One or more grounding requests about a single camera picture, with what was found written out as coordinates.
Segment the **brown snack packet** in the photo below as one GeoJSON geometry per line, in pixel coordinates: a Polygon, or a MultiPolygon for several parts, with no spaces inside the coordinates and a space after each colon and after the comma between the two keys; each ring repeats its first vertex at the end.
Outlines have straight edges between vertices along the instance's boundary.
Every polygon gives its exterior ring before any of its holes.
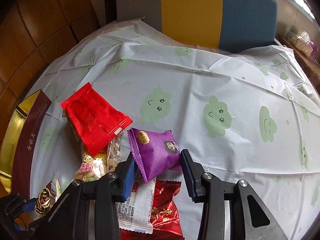
{"type": "Polygon", "coordinates": [[[61,196],[62,190],[58,178],[53,175],[53,179],[39,192],[34,206],[35,218],[45,216],[52,206],[61,196]]]}

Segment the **dark red foil packet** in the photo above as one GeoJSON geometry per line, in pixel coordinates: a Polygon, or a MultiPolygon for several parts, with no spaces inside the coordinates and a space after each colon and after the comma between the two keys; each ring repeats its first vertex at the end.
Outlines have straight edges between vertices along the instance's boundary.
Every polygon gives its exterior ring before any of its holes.
{"type": "Polygon", "coordinates": [[[150,222],[153,233],[140,233],[121,229],[122,239],[184,239],[178,209],[173,201],[181,188],[180,181],[157,180],[150,222]]]}

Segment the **purple snack packet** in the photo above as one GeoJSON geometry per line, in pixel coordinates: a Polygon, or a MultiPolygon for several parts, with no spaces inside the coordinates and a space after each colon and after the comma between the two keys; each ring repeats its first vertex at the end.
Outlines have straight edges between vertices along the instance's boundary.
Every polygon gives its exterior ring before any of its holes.
{"type": "Polygon", "coordinates": [[[158,133],[131,128],[127,137],[145,183],[167,170],[181,172],[180,150],[171,130],[158,133]]]}

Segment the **white snack packet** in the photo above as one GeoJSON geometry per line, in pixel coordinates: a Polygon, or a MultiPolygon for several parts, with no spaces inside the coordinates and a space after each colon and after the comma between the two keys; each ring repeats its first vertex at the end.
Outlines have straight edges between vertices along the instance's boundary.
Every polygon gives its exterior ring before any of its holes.
{"type": "Polygon", "coordinates": [[[140,170],[137,171],[131,195],[124,202],[116,203],[118,223],[121,229],[152,234],[150,222],[156,179],[144,183],[140,170]]]}

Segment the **red snack packet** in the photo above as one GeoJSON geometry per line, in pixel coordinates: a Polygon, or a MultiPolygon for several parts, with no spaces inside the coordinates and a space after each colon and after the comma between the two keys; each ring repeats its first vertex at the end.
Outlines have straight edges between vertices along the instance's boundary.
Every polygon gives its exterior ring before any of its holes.
{"type": "Polygon", "coordinates": [[[93,157],[132,124],[127,114],[116,110],[89,82],[60,106],[93,157]]]}

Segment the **gold tin box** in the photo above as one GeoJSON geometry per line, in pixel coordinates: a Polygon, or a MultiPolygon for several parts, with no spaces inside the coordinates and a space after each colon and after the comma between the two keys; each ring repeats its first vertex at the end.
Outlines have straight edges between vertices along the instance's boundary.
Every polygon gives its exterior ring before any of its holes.
{"type": "Polygon", "coordinates": [[[42,90],[15,109],[1,146],[1,183],[7,193],[30,196],[30,174],[37,135],[51,100],[42,90]]]}

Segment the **orange peanut snack bag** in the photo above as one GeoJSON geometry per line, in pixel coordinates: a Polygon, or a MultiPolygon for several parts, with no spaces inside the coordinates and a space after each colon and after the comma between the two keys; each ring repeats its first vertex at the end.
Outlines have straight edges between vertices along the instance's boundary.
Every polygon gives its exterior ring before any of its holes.
{"type": "Polygon", "coordinates": [[[123,133],[120,132],[94,157],[81,143],[81,165],[73,178],[82,182],[91,182],[100,179],[109,172],[114,172],[118,164],[126,160],[125,155],[121,153],[123,133]]]}

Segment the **green cloud pattern tablecloth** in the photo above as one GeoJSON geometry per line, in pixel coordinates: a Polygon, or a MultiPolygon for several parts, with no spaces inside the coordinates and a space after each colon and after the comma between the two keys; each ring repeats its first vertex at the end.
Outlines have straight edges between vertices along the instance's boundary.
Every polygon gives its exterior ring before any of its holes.
{"type": "Polygon", "coordinates": [[[53,176],[67,187],[80,167],[60,104],[86,83],[134,128],[171,130],[205,171],[248,181],[288,239],[303,238],[319,214],[319,95],[292,50],[215,53],[142,21],[97,30],[33,85],[52,103],[35,143],[32,197],[53,176]]]}

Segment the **wooden side shelf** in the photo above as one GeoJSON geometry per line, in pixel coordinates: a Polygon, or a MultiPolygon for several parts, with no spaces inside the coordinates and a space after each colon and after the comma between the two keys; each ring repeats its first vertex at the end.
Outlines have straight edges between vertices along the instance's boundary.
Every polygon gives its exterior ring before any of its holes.
{"type": "Polygon", "coordinates": [[[294,51],[295,58],[301,66],[304,73],[307,75],[313,86],[319,90],[319,65],[308,59],[300,50],[296,49],[286,38],[277,35],[277,40],[294,51]]]}

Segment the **grey yellow blue chair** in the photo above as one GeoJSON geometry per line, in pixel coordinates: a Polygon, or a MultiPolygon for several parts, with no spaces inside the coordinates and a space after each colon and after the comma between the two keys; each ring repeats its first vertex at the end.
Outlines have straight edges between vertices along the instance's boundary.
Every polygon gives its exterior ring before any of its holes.
{"type": "Polygon", "coordinates": [[[277,0],[116,0],[119,21],[141,18],[173,40],[232,53],[274,44],[277,0]]]}

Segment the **tissue box on shelf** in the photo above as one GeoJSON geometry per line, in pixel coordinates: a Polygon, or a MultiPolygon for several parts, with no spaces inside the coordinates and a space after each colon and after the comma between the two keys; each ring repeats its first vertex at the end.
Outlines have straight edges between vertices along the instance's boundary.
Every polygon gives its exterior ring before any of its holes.
{"type": "Polygon", "coordinates": [[[307,58],[312,55],[313,45],[307,32],[302,31],[295,25],[290,27],[287,35],[288,41],[298,50],[300,50],[307,58]]]}

